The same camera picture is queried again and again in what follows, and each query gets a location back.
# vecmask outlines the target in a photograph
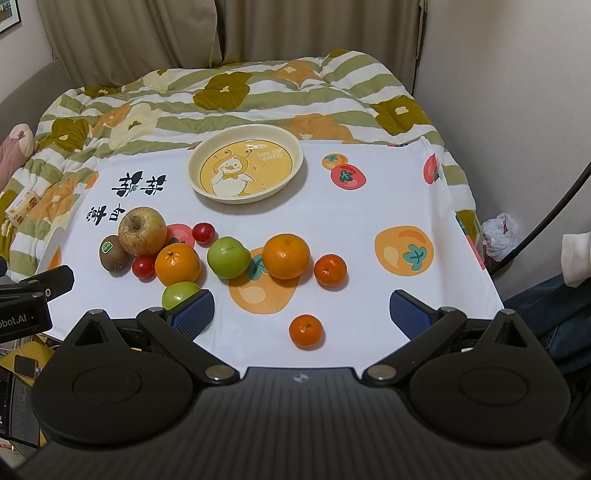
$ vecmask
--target yellow plate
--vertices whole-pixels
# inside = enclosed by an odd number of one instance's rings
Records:
[[[287,130],[241,125],[201,142],[187,162],[187,179],[217,202],[251,203],[281,190],[303,161],[299,140]]]

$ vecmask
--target person's arm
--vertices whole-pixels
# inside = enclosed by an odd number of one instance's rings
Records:
[[[578,287],[591,277],[591,232],[562,236],[560,265],[569,287]]]

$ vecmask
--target kiwi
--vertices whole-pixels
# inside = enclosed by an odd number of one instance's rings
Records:
[[[109,235],[100,243],[100,263],[109,272],[118,272],[129,263],[129,254],[123,249],[117,235]]]

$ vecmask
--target printed tomato pattern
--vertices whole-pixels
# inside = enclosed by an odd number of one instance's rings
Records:
[[[191,248],[195,247],[193,238],[193,229],[182,223],[174,223],[166,226],[166,244],[187,244]]]
[[[470,235],[468,235],[468,232],[467,232],[466,228],[464,227],[464,224],[462,223],[462,221],[460,220],[460,218],[457,215],[456,215],[456,220],[460,224],[460,227],[462,228],[462,232],[464,233],[464,235],[466,235],[466,240],[468,240],[468,243],[470,244],[470,247],[472,248],[472,252],[474,253],[474,256],[476,257],[476,259],[478,260],[478,264],[480,265],[480,268],[485,270],[486,266],[484,265],[482,258],[478,254],[478,250],[476,249],[476,245],[474,245],[472,238],[470,238]]]
[[[431,155],[425,162],[423,167],[423,178],[431,185],[439,178],[439,170],[437,169],[437,159],[435,154]]]
[[[326,170],[332,170],[339,165],[345,165],[347,163],[349,163],[347,157],[340,153],[331,153],[322,159],[322,166],[326,168]]]
[[[390,273],[402,277],[419,275],[433,262],[433,244],[421,229],[411,225],[380,232],[374,248],[379,263]]]
[[[360,189],[367,179],[361,170],[353,165],[337,165],[330,171],[330,179],[337,186],[345,190]]]
[[[252,261],[238,278],[228,282],[230,296],[242,310],[258,315],[280,312],[290,302],[299,277],[279,280],[262,262],[262,247],[251,251]]]

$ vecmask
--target green apple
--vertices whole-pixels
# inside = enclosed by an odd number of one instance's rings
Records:
[[[238,240],[223,236],[209,247],[207,263],[220,278],[242,275],[251,262],[251,253]]]
[[[191,295],[201,290],[192,281],[180,281],[169,285],[162,294],[162,306],[170,310],[182,301],[187,300]]]

